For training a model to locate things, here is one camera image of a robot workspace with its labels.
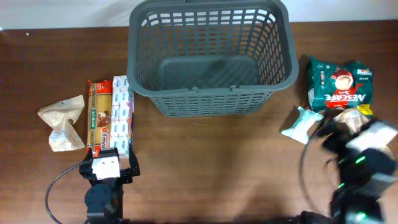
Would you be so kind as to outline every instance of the green coffee package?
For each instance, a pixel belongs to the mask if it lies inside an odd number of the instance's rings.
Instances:
[[[308,100],[315,112],[358,108],[365,115],[373,115],[373,71],[361,62],[336,65],[311,57],[307,83]]]

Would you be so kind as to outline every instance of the spaghetti package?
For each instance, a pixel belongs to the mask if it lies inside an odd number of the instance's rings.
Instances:
[[[112,120],[112,81],[105,80],[90,84],[88,97],[87,148],[98,157],[100,150],[109,148]]]

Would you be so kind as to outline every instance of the wire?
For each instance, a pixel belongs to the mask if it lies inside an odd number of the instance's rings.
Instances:
[[[324,118],[322,119],[321,123],[319,124],[319,126],[316,128],[316,130],[312,133],[312,135],[308,139],[308,142],[304,146],[303,153],[301,154],[300,165],[298,167],[298,177],[299,177],[299,182],[300,182],[300,189],[301,189],[302,193],[304,194],[304,197],[305,197],[308,205],[310,206],[310,208],[315,213],[319,213],[319,214],[322,214],[322,213],[320,212],[319,208],[314,204],[313,200],[310,197],[310,194],[308,193],[307,186],[305,185],[303,170],[304,170],[304,161],[305,161],[305,158],[306,158],[307,152],[308,152],[308,145],[310,144],[310,142],[313,139],[315,139],[318,136],[319,130],[321,130],[323,125],[326,123],[326,120],[328,119],[329,115],[330,115],[330,111],[327,111]]]
[[[330,158],[325,162],[325,165],[323,166],[323,171],[326,173],[326,176],[328,177],[328,182],[331,186],[333,186],[333,188],[337,188],[337,185],[335,183],[333,183],[333,181],[330,179],[330,173],[329,173],[329,163],[333,162],[333,161],[337,161],[337,158]]]
[[[302,193],[304,194],[304,197],[308,203],[308,205],[310,206],[310,208],[315,212],[315,213],[319,213],[321,214],[321,212],[319,211],[318,207],[315,206],[313,200],[310,198],[310,194],[308,193],[307,190],[307,186],[305,185],[305,181],[304,181],[304,173],[303,173],[303,169],[304,169],[304,160],[305,157],[307,156],[307,152],[308,152],[308,145],[310,144],[310,141],[313,139],[313,136],[310,137],[310,139],[308,140],[308,143],[306,143],[306,145],[304,146],[303,149],[303,153],[301,154],[300,157],[300,166],[298,168],[298,176],[300,179],[300,188]]]
[[[58,220],[54,217],[54,215],[53,215],[52,212],[50,211],[50,207],[49,207],[49,194],[50,194],[50,191],[51,191],[52,186],[56,183],[56,181],[57,181],[59,178],[61,178],[61,177],[62,177],[63,175],[65,175],[67,172],[69,172],[69,171],[71,171],[71,170],[73,170],[73,169],[76,169],[77,167],[80,167],[80,166],[82,166],[82,165],[89,164],[89,163],[91,163],[91,161],[84,161],[84,162],[78,163],[78,164],[76,164],[76,165],[74,165],[74,166],[71,166],[71,168],[68,168],[67,170],[63,171],[60,175],[58,175],[58,177],[56,177],[56,178],[51,182],[51,184],[49,185],[49,187],[48,187],[48,189],[47,189],[47,191],[46,191],[46,193],[45,193],[44,203],[45,203],[45,209],[46,209],[46,211],[49,213],[51,219],[52,219],[55,223],[62,224],[60,221],[58,221]]]

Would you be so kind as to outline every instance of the white snack wrapper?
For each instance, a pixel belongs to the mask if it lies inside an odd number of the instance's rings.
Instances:
[[[128,136],[131,134],[131,123],[128,121],[119,121],[119,136]]]
[[[313,126],[316,121],[320,121],[323,116],[314,111],[305,110],[301,106],[298,107],[298,110],[300,111],[300,116],[293,124],[293,126],[289,129],[283,130],[282,134],[303,144],[306,144],[308,143],[307,131]]]
[[[85,101],[80,95],[39,109],[37,114],[53,129],[49,137],[49,144],[54,152],[85,147],[72,126],[76,123],[84,107]]]
[[[119,156],[122,159],[127,159],[129,154],[129,144],[131,144],[131,140],[127,136],[120,137],[118,140],[118,152]]]
[[[110,147],[115,147],[115,148],[118,149],[119,148],[118,147],[119,146],[118,142],[119,142],[119,136],[113,136],[113,137],[111,137],[109,146]]]
[[[120,125],[119,121],[113,121],[111,125],[111,140],[113,137],[119,137]]]
[[[122,87],[121,77],[113,77],[113,90],[120,90]]]
[[[127,90],[129,88],[129,82],[127,81],[127,76],[126,75],[122,75],[120,77],[120,81],[121,81],[121,90]]]
[[[119,121],[120,106],[112,106],[111,121]]]
[[[131,94],[129,90],[121,90],[120,92],[120,105],[129,105],[131,103]]]
[[[131,120],[132,117],[132,109],[128,105],[122,105],[119,109],[119,120]]]
[[[112,106],[119,106],[122,100],[123,94],[120,90],[113,90],[112,93]]]

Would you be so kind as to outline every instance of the wooden table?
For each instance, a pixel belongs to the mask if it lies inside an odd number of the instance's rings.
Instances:
[[[124,186],[132,220],[183,222],[265,220],[309,207],[299,188],[303,144],[280,134],[297,106],[308,106],[303,70],[308,56],[374,69],[374,113],[398,124],[398,21],[295,23],[300,76],[255,114],[170,119],[136,95],[134,148],[142,175]],[[128,28],[4,30],[0,40],[0,223],[50,223],[44,208],[51,180],[83,159],[85,150],[52,152],[51,129],[39,108],[82,94],[87,80],[125,75]],[[75,125],[86,139],[86,111]],[[314,144],[305,176],[324,213],[335,189],[331,157]],[[392,144],[398,152],[398,142]],[[61,178],[50,208],[63,223],[86,219],[90,185],[77,171]],[[398,220],[398,184],[382,199],[389,223]]]

